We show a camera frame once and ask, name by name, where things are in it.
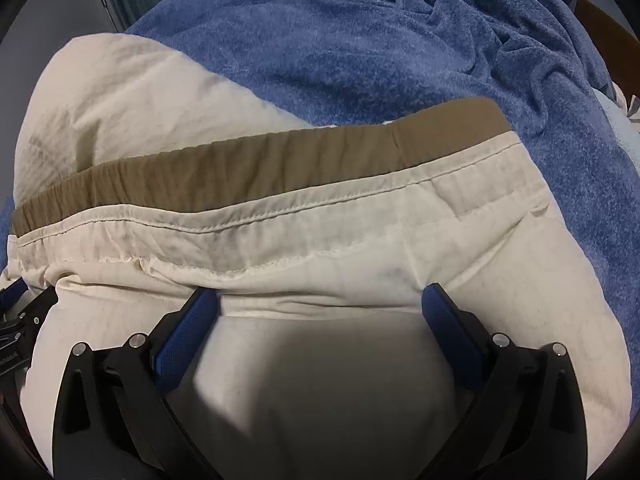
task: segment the gray floor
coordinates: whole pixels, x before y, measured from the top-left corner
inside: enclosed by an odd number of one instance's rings
[[[589,0],[631,32],[613,0]],[[76,36],[111,32],[100,0],[28,0],[0,43],[0,204],[13,189],[15,142],[49,59]]]

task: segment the bolt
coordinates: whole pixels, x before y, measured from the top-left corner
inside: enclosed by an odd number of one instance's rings
[[[558,357],[566,355],[566,347],[562,343],[554,343],[551,348]]]
[[[129,346],[131,348],[140,348],[146,341],[146,335],[134,334],[129,338]]]
[[[511,339],[509,339],[509,336],[507,336],[506,334],[498,332],[497,334],[494,334],[494,336],[492,337],[492,341],[497,347],[505,348],[506,346],[509,346]]]
[[[84,343],[78,343],[72,348],[71,351],[73,352],[73,355],[81,356],[82,354],[84,354],[85,350],[86,350],[86,345]]]

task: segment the blue rubber pad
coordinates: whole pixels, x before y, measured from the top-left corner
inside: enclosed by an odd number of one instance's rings
[[[22,278],[0,291],[0,316],[4,316],[26,291],[27,284]]]
[[[427,286],[422,292],[422,316],[453,371],[456,386],[480,390],[484,386],[482,353],[468,336],[451,305],[455,308],[436,284]]]
[[[198,348],[220,314],[217,291],[212,288],[200,288],[198,292],[190,309],[182,316],[153,362],[156,387],[163,395],[178,387]]]

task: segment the gray wall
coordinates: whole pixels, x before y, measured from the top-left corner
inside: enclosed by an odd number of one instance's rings
[[[51,57],[76,36],[113,32],[100,0],[28,0],[0,43],[0,207],[29,98]]]

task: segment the seam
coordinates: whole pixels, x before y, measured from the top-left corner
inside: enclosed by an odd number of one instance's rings
[[[223,230],[226,230],[228,228],[233,228],[233,227],[237,227],[237,226],[241,226],[244,224],[251,224],[253,222],[256,221],[262,221],[262,220],[266,220],[266,219],[270,219],[270,218],[277,218],[278,216],[283,216],[283,215],[287,215],[287,214],[292,214],[294,212],[299,212],[302,210],[310,210],[310,209],[314,209],[316,207],[320,207],[320,206],[325,206],[325,205],[331,205],[334,203],[340,203],[340,202],[348,202],[350,200],[357,200],[359,198],[365,198],[367,196],[375,196],[378,194],[383,194],[386,192],[391,192],[393,190],[398,190],[398,189],[403,189],[405,187],[408,186],[414,186],[415,184],[421,184],[423,182],[428,182],[430,180],[434,180],[438,177],[441,176],[445,176],[447,174],[453,174],[456,173],[458,171],[464,170],[465,168],[468,168],[470,166],[473,166],[475,164],[477,164],[478,162],[482,162],[484,160],[488,160],[489,158],[492,158],[492,156],[496,156],[499,155],[502,152],[505,152],[509,149],[511,149],[513,146],[519,145],[520,142],[516,141],[512,144],[510,144],[509,146],[505,146],[503,148],[501,148],[500,150],[498,150],[498,152],[493,152],[487,156],[484,156],[482,158],[479,158],[473,162],[470,162],[468,164],[465,164],[464,166],[460,166],[458,168],[454,168],[453,170],[449,170],[449,171],[443,171],[441,173],[437,173],[431,176],[428,176],[426,178],[413,178],[407,182],[404,182],[400,185],[389,185],[389,186],[385,186],[385,187],[380,187],[377,189],[372,189],[372,190],[368,190],[368,191],[364,191],[364,192],[358,192],[358,193],[351,193],[351,194],[345,194],[345,195],[341,195],[341,196],[334,196],[325,200],[317,200],[315,202],[308,202],[308,203],[304,203],[304,204],[300,204],[297,206],[292,206],[292,207],[287,207],[287,208],[282,208],[279,210],[275,210],[275,211],[269,211],[267,213],[260,213],[260,214],[255,214],[255,215],[251,215],[248,217],[244,217],[244,218],[239,218],[233,221],[229,221],[229,222],[220,222],[219,224],[214,224],[212,226],[207,226],[207,227],[203,227],[203,228],[189,228],[189,227],[181,227],[181,226],[177,226],[174,224],[167,224],[165,222],[145,222],[142,221],[141,219],[138,218],[132,218],[132,217],[119,217],[119,218],[100,218],[100,219],[90,219],[90,220],[86,220],[85,222],[81,222],[79,224],[73,225],[72,227],[69,227],[63,231],[57,232],[57,233],[52,233],[52,234],[45,234],[45,235],[41,235],[37,238],[34,238],[33,240],[30,240],[28,242],[25,242],[24,244],[20,244],[19,240],[20,237],[17,239],[18,240],[18,247],[19,248],[23,248],[26,247],[32,243],[35,243],[37,241],[43,240],[44,238],[50,238],[53,236],[58,236],[58,235],[62,235],[62,234],[66,234],[67,232],[71,231],[72,229],[76,229],[78,227],[82,227],[84,225],[90,224],[90,223],[99,223],[99,222],[111,222],[111,221],[130,221],[130,222],[135,222],[137,224],[140,225],[146,225],[148,227],[156,227],[156,228],[165,228],[165,229],[169,229],[169,230],[174,230],[174,231],[179,231],[179,232],[186,232],[186,233],[192,233],[192,234],[206,234],[206,233],[215,233],[215,232],[220,232]]]
[[[507,194],[507,195],[503,195],[500,198],[497,198],[496,200],[492,200],[490,202],[486,202],[484,204],[482,204],[481,206],[478,206],[476,208],[473,208],[469,211],[465,211],[464,213],[462,213],[461,215],[457,215],[457,216],[450,216],[450,217],[444,217],[444,218],[440,218],[437,220],[433,220],[430,222],[421,222],[418,224],[415,224],[416,227],[423,227],[426,225],[430,225],[430,224],[435,224],[437,222],[441,222],[443,220],[455,220],[455,219],[461,219],[464,218],[468,215],[470,215],[471,213],[474,213],[475,211],[487,208],[488,206],[491,206],[494,203],[500,202],[501,200],[505,200],[508,199],[516,194],[522,193],[525,190],[527,190],[527,188],[532,187],[534,185],[534,183],[530,183],[526,186],[523,186],[521,188],[518,188],[517,190],[512,191],[511,193]],[[356,242],[353,242],[351,244],[348,245],[342,245],[340,247],[336,247],[333,249],[328,249],[328,250],[320,250],[320,251],[314,251],[312,253],[309,254],[305,254],[304,256],[290,256],[287,258],[280,258],[278,260],[273,260],[271,262],[267,262],[264,264],[260,264],[260,265],[255,265],[255,266],[249,266],[249,267],[240,267],[238,269],[229,269],[229,270],[212,270],[208,267],[198,267],[198,266],[190,266],[190,265],[185,265],[185,264],[175,264],[173,262],[168,262],[165,260],[161,260],[160,258],[152,258],[149,256],[127,256],[125,258],[117,258],[117,257],[112,257],[112,256],[102,256],[97,258],[96,260],[91,260],[91,262],[96,262],[96,263],[126,263],[126,262],[131,262],[131,261],[146,261],[146,262],[151,262],[151,261],[157,261],[157,262],[161,262],[162,264],[167,264],[169,266],[172,267],[178,267],[179,269],[186,269],[186,270],[204,270],[206,272],[213,272],[217,275],[225,275],[225,274],[231,274],[231,273],[236,273],[236,272],[240,272],[242,270],[249,270],[249,269],[266,269],[268,267],[274,267],[274,266],[279,266],[283,263],[286,262],[296,262],[296,261],[300,261],[303,262],[305,260],[308,260],[310,258],[313,258],[314,256],[317,256],[318,254],[338,254],[341,253],[345,250],[348,250],[352,247],[355,247],[359,244],[365,244],[367,242],[371,242],[374,240],[381,240],[382,238],[386,238],[388,237],[390,234],[395,234],[402,231],[402,227],[396,227],[395,229],[392,229],[391,231],[386,231],[384,234],[380,235],[380,236],[372,236],[369,238],[364,238],[363,240],[358,240]],[[58,260],[58,262],[66,262],[66,263],[82,263],[82,262],[87,262],[87,260]]]

